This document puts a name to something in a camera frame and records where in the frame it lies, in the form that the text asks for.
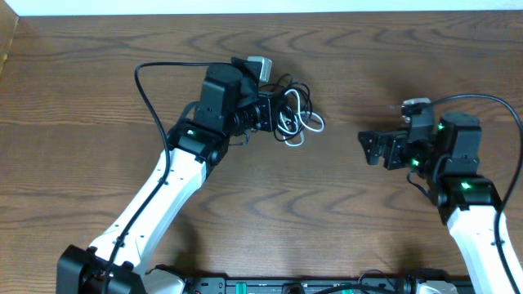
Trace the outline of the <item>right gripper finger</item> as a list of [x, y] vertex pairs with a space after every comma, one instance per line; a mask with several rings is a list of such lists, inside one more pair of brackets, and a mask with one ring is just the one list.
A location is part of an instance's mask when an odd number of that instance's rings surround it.
[[377, 142], [364, 142], [361, 144], [368, 165], [378, 165], [383, 155], [384, 144]]
[[384, 145], [385, 132], [384, 131], [360, 131], [358, 133], [358, 141], [362, 145]]

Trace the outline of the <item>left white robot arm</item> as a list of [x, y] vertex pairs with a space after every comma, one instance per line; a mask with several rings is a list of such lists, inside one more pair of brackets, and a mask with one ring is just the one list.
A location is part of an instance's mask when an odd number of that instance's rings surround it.
[[225, 157], [233, 136], [272, 131], [273, 96], [259, 85], [271, 60], [250, 56], [206, 65], [200, 98], [189, 103], [170, 131], [149, 179], [117, 220], [87, 249], [69, 246], [57, 264], [59, 293], [182, 293], [186, 281], [150, 269], [159, 241], [188, 198]]

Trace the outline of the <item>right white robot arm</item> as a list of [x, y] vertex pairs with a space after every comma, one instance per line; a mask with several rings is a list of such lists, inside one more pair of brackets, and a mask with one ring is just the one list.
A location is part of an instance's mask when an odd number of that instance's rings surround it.
[[361, 131], [368, 164], [404, 167], [423, 178], [422, 193], [437, 208], [461, 252], [478, 293], [520, 293], [522, 268], [507, 233], [503, 202], [494, 182], [478, 172], [482, 130], [465, 113], [434, 122], [417, 114], [398, 131]]

